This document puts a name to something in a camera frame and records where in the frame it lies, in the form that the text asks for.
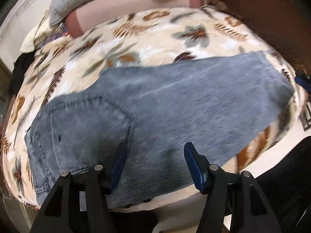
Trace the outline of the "leaf pattern beige blanket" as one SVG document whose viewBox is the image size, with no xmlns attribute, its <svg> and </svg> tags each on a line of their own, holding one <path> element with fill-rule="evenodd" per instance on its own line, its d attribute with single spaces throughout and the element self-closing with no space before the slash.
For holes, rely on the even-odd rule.
<svg viewBox="0 0 311 233">
<path fill-rule="evenodd" d="M 306 91 L 294 68 L 237 17 L 211 6 L 146 10 L 98 25 L 82 36 L 57 38 L 33 54 L 23 84 L 9 107 L 2 136 L 2 168 L 8 194 L 37 208 L 26 131 L 47 102 L 92 85 L 109 67 L 157 66 L 186 59 L 234 56 L 261 50 L 294 88 L 285 110 L 260 132 L 226 169 L 239 171 L 279 142 L 297 122 Z"/>
</svg>

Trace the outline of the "cream cushion behind pillow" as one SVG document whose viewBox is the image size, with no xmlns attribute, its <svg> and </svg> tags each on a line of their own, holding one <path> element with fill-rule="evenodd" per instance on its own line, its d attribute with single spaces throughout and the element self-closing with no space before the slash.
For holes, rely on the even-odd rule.
<svg viewBox="0 0 311 233">
<path fill-rule="evenodd" d="M 40 22 L 27 34 L 19 52 L 30 53 L 38 49 L 40 44 L 56 30 L 56 26 L 50 25 L 50 16 L 45 12 Z"/>
</svg>

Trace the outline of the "black cloth at sofa edge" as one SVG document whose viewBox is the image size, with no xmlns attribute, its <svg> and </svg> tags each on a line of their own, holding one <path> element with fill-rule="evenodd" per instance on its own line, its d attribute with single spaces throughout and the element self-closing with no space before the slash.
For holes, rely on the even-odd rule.
<svg viewBox="0 0 311 233">
<path fill-rule="evenodd" d="M 24 81 L 24 75 L 29 66 L 34 62 L 36 51 L 22 53 L 14 62 L 14 70 L 10 81 L 8 93 L 10 96 L 17 95 Z"/>
</svg>

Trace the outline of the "blue denim jeans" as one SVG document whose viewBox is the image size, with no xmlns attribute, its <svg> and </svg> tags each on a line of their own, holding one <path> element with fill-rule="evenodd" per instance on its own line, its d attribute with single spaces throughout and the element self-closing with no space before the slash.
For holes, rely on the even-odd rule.
<svg viewBox="0 0 311 233">
<path fill-rule="evenodd" d="M 129 154 L 113 209 L 192 184 L 183 148 L 223 165 L 283 111 L 294 89 L 263 52 L 111 67 L 89 88 L 44 105 L 25 136 L 36 201 L 64 170 L 73 174 Z"/>
</svg>

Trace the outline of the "brown sofa with pink cover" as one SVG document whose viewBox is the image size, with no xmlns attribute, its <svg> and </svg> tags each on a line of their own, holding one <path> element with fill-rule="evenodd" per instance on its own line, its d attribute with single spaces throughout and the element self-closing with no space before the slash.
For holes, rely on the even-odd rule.
<svg viewBox="0 0 311 233">
<path fill-rule="evenodd" d="M 310 71 L 310 22 L 289 0 L 92 0 L 65 24 L 93 72 L 262 50 L 276 66 Z"/>
</svg>

